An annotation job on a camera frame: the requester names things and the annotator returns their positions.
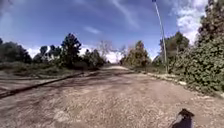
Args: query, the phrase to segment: road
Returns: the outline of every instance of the road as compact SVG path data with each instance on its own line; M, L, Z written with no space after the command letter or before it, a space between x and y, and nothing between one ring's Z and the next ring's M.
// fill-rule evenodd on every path
M177 113L223 128L224 100L113 66L0 99L1 128L167 128Z

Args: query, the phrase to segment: street lamp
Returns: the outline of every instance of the street lamp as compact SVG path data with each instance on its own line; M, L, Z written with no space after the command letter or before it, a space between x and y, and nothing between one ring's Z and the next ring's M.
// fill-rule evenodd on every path
M165 65L166 65L166 73L168 74L168 63L167 63L167 55L166 55L166 43L165 43L165 36L164 36L164 28L163 28L163 24L162 24L162 21L161 21L161 17L160 17L160 14L159 14L159 9L158 9L156 0L152 0L152 2L155 4L156 12L157 12L159 22L160 22L161 34L162 34L162 38L163 38L164 61L165 61Z

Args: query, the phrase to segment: blue sky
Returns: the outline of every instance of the blue sky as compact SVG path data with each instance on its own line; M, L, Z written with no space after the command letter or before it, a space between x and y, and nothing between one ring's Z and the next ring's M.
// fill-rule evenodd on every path
M0 37L22 44L30 54L60 45L68 33L85 48L100 40L114 48L142 40L150 57L159 52L160 26L151 0L12 0L0 6ZM194 41L207 0L157 0L165 35L178 30Z

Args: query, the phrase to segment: tree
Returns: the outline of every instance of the tree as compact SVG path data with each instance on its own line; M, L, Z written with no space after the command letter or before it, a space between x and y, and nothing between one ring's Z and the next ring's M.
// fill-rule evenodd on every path
M133 67L145 67L150 62L151 60L142 41L138 41L135 48L130 49L128 55L121 59L121 64Z
M104 59L100 56L98 50L96 49L90 54L90 62L95 68L101 67L105 63Z
M98 46L101 56L106 58L106 55L112 50L112 43L109 41L101 41Z
M3 44L3 40L2 40L2 38L0 38L0 45L2 45Z
M26 49L14 42L6 42L0 46L0 59L2 62L31 63L31 57Z
M87 49L83 56L83 60L87 63L88 66L90 66L90 58L91 58L91 52L89 51L89 49Z
M40 48L40 54L41 54L42 56L46 55L47 50L48 50L47 46L42 46L42 47Z
M201 18L198 46L224 36L224 2L223 0L209 0L206 6L206 16Z
M34 58L33 58L33 62L34 63L42 63L43 62L42 55L40 53L38 53L37 55L35 55Z
M166 42L167 58L169 63L169 72L171 72L173 70L173 66L176 63L176 57L189 47L189 40L185 36L183 36L182 33L178 31L174 36L165 38L165 42ZM162 62L164 63L164 59L162 59L164 58L162 40L160 40L160 49L161 49L161 52L159 53L160 57L158 57L158 59L160 58ZM155 61L158 61L156 62L157 65L159 64L161 60L157 60L157 59L155 60Z
M75 61L79 60L79 50L81 47L81 43L73 34L68 34L64 41L61 44L61 61L62 65L68 68L74 68Z
M175 74L206 92L224 91L224 2L209 0L196 45L178 56Z
M50 46L50 50L48 52L49 58L54 58L54 53L55 53L56 47L54 45Z
M51 59L58 59L61 54L61 48L55 47L54 45L50 46L50 50L47 53L48 57Z

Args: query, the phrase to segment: bush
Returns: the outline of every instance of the bush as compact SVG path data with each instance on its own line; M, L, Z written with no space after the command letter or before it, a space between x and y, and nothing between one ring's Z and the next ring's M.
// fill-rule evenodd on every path
M178 57L173 72L205 91L224 91L224 38L191 49Z

